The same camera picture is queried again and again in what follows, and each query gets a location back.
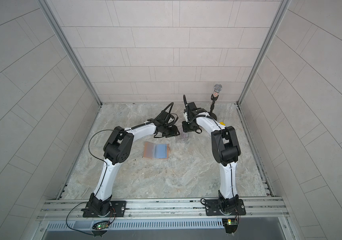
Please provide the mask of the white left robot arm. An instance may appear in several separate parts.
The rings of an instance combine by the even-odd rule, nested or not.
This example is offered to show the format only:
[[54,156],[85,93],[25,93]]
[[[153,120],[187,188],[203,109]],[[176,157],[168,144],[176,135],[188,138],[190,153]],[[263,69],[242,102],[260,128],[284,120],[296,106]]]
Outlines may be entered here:
[[102,161],[104,166],[102,174],[89,202],[102,205],[108,203],[112,197],[113,185],[119,169],[130,156],[133,143],[146,136],[156,136],[158,133],[166,138],[180,135],[175,126],[177,120],[176,114],[163,110],[154,119],[149,119],[137,126],[130,128],[115,127],[103,147],[104,158]]

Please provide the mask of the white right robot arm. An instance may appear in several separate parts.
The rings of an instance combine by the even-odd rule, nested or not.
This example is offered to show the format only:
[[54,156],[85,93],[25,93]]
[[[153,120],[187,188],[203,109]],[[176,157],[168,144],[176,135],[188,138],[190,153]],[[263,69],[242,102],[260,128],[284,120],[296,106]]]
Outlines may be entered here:
[[212,155],[215,161],[219,163],[220,170],[218,203],[222,212],[229,213],[239,203],[236,188],[236,169],[241,149],[236,130],[232,126],[226,127],[219,123],[205,109],[198,108],[194,102],[184,102],[184,106],[183,131],[185,133],[197,133],[198,130],[204,129],[211,136]]

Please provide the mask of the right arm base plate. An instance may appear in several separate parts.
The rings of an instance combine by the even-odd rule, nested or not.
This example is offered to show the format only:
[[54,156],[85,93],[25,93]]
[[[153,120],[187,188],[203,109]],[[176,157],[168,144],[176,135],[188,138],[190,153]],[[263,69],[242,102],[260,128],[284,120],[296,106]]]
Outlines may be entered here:
[[207,216],[245,216],[246,209],[242,199],[201,199]]

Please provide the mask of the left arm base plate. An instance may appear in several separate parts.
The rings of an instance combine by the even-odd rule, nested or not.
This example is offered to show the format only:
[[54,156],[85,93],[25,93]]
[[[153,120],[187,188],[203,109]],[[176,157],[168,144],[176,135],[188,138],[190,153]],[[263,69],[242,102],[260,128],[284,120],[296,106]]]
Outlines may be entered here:
[[126,210],[126,201],[107,201],[106,203],[92,203],[88,201],[81,209],[83,218],[123,217]]

